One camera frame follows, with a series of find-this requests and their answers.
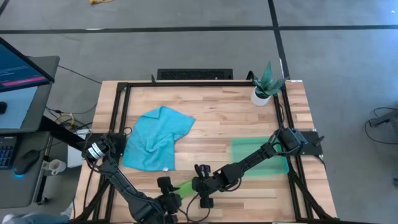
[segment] teal towel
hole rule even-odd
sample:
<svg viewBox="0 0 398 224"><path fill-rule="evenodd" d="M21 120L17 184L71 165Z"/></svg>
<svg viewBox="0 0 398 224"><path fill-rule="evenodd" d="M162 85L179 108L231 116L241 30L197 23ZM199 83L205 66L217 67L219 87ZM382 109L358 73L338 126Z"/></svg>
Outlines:
<svg viewBox="0 0 398 224"><path fill-rule="evenodd" d="M195 118L161 106L142 115L127 141L123 165L144 171L175 170L174 141L186 135Z"/></svg>

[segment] white pot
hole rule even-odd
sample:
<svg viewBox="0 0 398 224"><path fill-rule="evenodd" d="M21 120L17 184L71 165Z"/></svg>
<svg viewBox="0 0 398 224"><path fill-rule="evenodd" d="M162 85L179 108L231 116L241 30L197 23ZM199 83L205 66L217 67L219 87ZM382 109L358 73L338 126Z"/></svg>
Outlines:
<svg viewBox="0 0 398 224"><path fill-rule="evenodd" d="M260 97L258 97L257 95L256 95L256 88L257 87L255 87L254 89L253 89L253 92L251 93L251 101L254 103L254 105L256 105L256 106L264 106L264 105L266 105L267 103L268 103L268 101L269 101L269 96L267 97L267 98L265 98L265 99L261 99Z"/></svg>

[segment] potted plant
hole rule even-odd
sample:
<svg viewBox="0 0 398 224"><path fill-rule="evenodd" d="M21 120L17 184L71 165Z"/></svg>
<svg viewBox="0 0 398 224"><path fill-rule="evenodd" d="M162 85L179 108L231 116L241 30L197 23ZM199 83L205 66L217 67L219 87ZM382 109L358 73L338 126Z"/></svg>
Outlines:
<svg viewBox="0 0 398 224"><path fill-rule="evenodd" d="M261 80L259 80L252 71L249 72L249 76L252 76L253 84L256 86L251 94L251 101L256 106L264 106L267 104L270 96L277 94L279 89L285 83L284 78L277 80L272 79L272 68L270 62L268 62Z"/></svg>

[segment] white cup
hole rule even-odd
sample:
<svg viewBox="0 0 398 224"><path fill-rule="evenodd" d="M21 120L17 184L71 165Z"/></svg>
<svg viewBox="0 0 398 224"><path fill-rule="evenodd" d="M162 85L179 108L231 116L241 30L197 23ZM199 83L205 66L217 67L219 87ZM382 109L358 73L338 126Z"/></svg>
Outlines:
<svg viewBox="0 0 398 224"><path fill-rule="evenodd" d="M51 162L44 162L43 169L51 170L52 175L57 175L58 173L64 171L67 168L67 164L59 159L54 159Z"/></svg>

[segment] yellow cable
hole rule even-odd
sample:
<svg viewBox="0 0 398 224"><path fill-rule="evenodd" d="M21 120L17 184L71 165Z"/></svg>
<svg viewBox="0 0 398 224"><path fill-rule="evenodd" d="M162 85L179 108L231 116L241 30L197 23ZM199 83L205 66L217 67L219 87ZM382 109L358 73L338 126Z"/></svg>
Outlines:
<svg viewBox="0 0 398 224"><path fill-rule="evenodd" d="M73 117L73 115L70 113L70 114L65 114L65 113L63 113L63 114L60 114L60 116L57 116L56 118L55 118L55 122L57 122L60 118L62 118L63 116L69 116L69 117L71 117L71 119L72 119L72 122L70 123L70 126L69 126L69 129L72 129L72 127L73 127L73 124L75 123L75 118Z"/></svg>
<svg viewBox="0 0 398 224"><path fill-rule="evenodd" d="M107 3L113 0L90 0L90 4L99 4L99 3Z"/></svg>

